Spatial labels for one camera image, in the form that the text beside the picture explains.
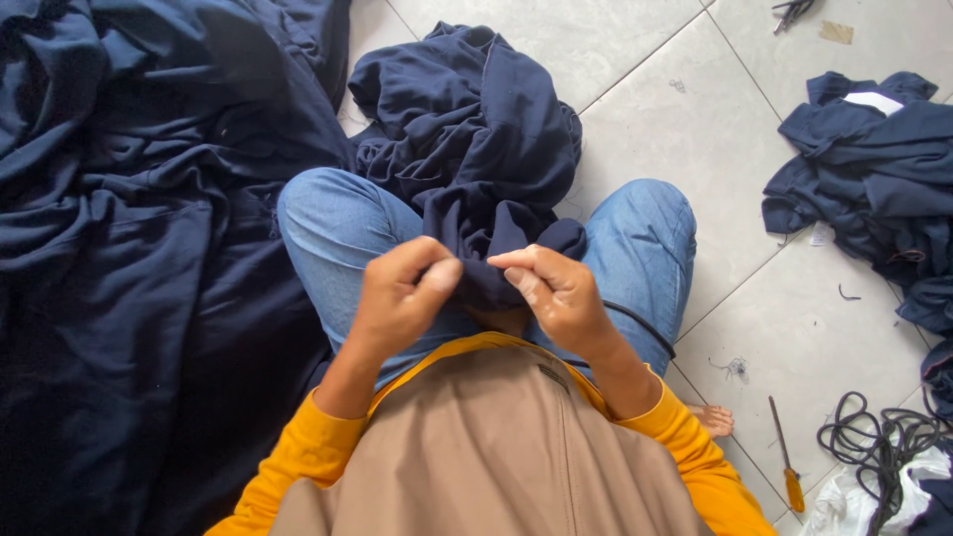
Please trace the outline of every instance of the white plastic bag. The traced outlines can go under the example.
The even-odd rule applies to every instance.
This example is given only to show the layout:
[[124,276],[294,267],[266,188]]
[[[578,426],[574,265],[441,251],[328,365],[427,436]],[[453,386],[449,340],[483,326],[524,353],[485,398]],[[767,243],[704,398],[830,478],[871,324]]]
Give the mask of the white plastic bag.
[[[906,528],[930,503],[931,495],[920,489],[920,481],[948,478],[950,459],[936,446],[904,465],[900,474],[903,503],[883,525],[880,535],[905,535]],[[863,481],[870,489],[878,489],[877,475],[872,471],[863,472]],[[877,501],[857,482],[857,467],[845,466],[821,488],[801,536],[865,536],[876,509]]]

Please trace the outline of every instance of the white tile floor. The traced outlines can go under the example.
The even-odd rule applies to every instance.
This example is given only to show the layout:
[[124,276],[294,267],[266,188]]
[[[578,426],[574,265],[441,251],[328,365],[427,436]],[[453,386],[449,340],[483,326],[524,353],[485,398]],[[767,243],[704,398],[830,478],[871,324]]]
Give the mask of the white tile floor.
[[[936,102],[953,103],[953,3],[821,1],[778,36],[771,5],[354,0],[351,60],[423,37],[439,20],[488,25],[546,67],[559,98],[579,112],[583,158],[561,216],[585,219],[641,176],[685,193],[699,251],[679,357],[665,380],[687,402],[735,411],[734,437],[719,443],[786,536],[805,518],[786,504],[768,394],[809,501],[837,465],[815,434],[841,395],[860,390],[875,408],[919,403],[919,364],[936,338],[894,325],[897,295],[862,262],[834,246],[811,247],[807,234],[781,246],[764,232],[761,189],[794,154],[776,129],[805,100],[804,81],[829,70],[855,79],[918,72],[940,86]],[[853,44],[819,38],[823,20],[853,27]],[[365,122],[353,103],[339,119],[348,134]],[[843,300],[838,284],[862,300]],[[748,381],[708,362],[735,358],[748,362]]]

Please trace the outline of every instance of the orange screwdriver handle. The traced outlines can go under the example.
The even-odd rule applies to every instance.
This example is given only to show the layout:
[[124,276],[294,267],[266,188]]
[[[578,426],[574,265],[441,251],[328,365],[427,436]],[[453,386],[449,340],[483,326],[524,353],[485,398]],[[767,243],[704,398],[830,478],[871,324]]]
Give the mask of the orange screwdriver handle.
[[784,469],[784,484],[787,485],[787,498],[791,501],[791,509],[799,514],[804,512],[804,495],[801,493],[798,473],[794,472],[794,469]]

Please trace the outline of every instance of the yellow long-sleeve shirt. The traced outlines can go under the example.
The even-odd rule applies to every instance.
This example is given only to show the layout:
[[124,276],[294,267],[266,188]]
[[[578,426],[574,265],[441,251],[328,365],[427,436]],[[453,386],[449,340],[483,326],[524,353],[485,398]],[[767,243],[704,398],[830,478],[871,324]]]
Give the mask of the yellow long-sleeve shirt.
[[[443,344],[381,389],[375,395],[368,418],[384,397],[431,364],[448,356],[504,346],[538,349],[529,342],[496,332]],[[583,397],[611,421],[598,390],[575,368],[565,366]],[[668,449],[695,510],[716,534],[777,534],[761,514],[758,502],[741,483],[738,472],[724,460],[721,449],[711,441],[699,420],[664,383],[662,385],[662,397],[656,407],[634,419],[614,423],[653,438]],[[318,409],[308,396],[285,427],[272,455],[261,463],[258,475],[246,486],[234,514],[209,530],[207,536],[266,534],[291,484],[309,478],[320,487],[328,487],[341,477],[368,418],[331,417]]]

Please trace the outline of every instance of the beige vest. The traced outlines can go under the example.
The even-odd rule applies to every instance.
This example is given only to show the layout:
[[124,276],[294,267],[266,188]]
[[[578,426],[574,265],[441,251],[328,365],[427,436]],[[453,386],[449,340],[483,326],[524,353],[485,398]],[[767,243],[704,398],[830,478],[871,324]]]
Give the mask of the beige vest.
[[270,534],[712,534],[665,448],[611,424],[559,361],[444,358],[381,402],[333,486],[300,480]]

